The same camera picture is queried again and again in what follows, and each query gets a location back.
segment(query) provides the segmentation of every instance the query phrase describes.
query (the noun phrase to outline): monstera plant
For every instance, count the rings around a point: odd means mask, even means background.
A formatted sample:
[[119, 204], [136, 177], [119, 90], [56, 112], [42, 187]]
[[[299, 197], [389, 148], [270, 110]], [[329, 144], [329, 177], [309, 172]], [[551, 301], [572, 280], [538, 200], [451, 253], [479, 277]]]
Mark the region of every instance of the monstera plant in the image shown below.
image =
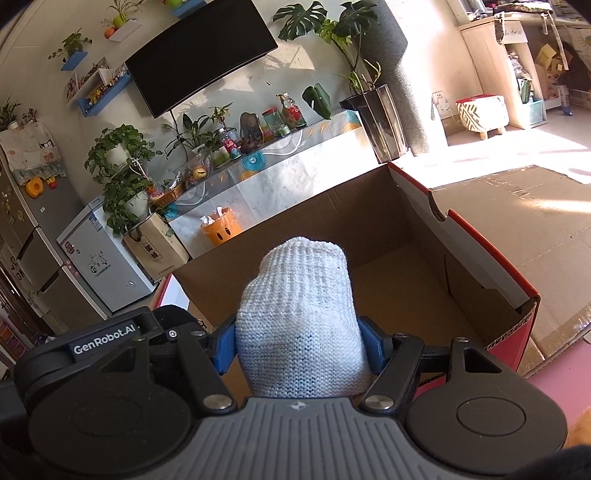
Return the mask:
[[[326, 18], [326, 8], [317, 0], [308, 8], [301, 4], [280, 8], [273, 21], [285, 19], [285, 25], [279, 32], [281, 40], [295, 40], [314, 32], [339, 49], [349, 65], [349, 74], [343, 76], [349, 80], [352, 94], [341, 100], [340, 105], [358, 112], [378, 160], [395, 160], [407, 151], [407, 147], [394, 101], [388, 85], [376, 85], [382, 74], [380, 64], [361, 58], [363, 38], [378, 20], [375, 12], [377, 5], [371, 0], [359, 0], [345, 2], [341, 6], [344, 10], [338, 21]], [[369, 74], [364, 73], [361, 65], [366, 66]], [[316, 113], [330, 118], [330, 97], [319, 83], [309, 86], [302, 98]]]
[[338, 21], [326, 18], [326, 8], [317, 0], [307, 9], [301, 4], [280, 8], [273, 16], [273, 21], [287, 19], [279, 32], [280, 40], [295, 40], [313, 31], [326, 43], [335, 45], [349, 65], [350, 73], [346, 77], [351, 90], [364, 93], [375, 88], [375, 82], [381, 74], [379, 63], [374, 65], [367, 60], [365, 63], [370, 69], [370, 75], [359, 72], [363, 36], [378, 20], [378, 14], [374, 10], [376, 4], [370, 0], [360, 0], [355, 3], [345, 2], [341, 6], [345, 10]]

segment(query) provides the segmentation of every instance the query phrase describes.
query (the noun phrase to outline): white plant pot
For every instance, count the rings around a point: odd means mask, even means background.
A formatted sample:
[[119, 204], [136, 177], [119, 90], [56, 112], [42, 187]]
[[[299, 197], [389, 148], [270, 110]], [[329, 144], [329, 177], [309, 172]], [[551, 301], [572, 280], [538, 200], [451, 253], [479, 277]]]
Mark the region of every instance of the white plant pot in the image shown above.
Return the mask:
[[135, 197], [125, 204], [125, 211], [131, 215], [140, 218], [150, 207], [150, 197], [148, 192], [139, 192]]
[[118, 167], [125, 165], [128, 158], [129, 152], [122, 144], [117, 145], [115, 148], [111, 148], [111, 150], [105, 153], [105, 160], [110, 165], [117, 165]]

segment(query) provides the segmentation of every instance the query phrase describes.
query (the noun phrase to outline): apple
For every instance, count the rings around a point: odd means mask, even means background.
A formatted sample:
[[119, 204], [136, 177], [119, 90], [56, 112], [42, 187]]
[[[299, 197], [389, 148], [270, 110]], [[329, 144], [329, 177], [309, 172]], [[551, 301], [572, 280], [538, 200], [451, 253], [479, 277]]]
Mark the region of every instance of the apple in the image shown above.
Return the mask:
[[109, 27], [105, 30], [105, 38], [110, 38], [117, 29], [115, 27]]

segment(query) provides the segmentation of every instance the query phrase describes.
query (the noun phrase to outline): storage box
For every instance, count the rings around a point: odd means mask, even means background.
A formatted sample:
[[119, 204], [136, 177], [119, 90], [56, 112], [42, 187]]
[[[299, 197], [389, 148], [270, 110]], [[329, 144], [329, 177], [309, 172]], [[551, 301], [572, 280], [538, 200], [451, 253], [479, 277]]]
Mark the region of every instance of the storage box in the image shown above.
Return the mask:
[[189, 254], [173, 230], [156, 214], [128, 232], [123, 240], [154, 281], [189, 260]]
[[295, 237], [345, 251], [358, 315], [428, 345], [467, 336], [513, 369], [524, 353], [539, 297], [459, 215], [393, 164], [337, 185], [231, 238], [174, 274], [207, 320], [238, 309], [262, 257]]

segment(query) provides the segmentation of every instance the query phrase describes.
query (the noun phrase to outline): wall-mounted tv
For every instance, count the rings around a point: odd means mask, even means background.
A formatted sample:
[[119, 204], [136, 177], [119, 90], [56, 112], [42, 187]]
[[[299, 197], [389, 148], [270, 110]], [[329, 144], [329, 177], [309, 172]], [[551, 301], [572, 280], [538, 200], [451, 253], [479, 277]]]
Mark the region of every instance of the wall-mounted tv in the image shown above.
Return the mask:
[[277, 48], [251, 0], [212, 0], [127, 60], [154, 118]]

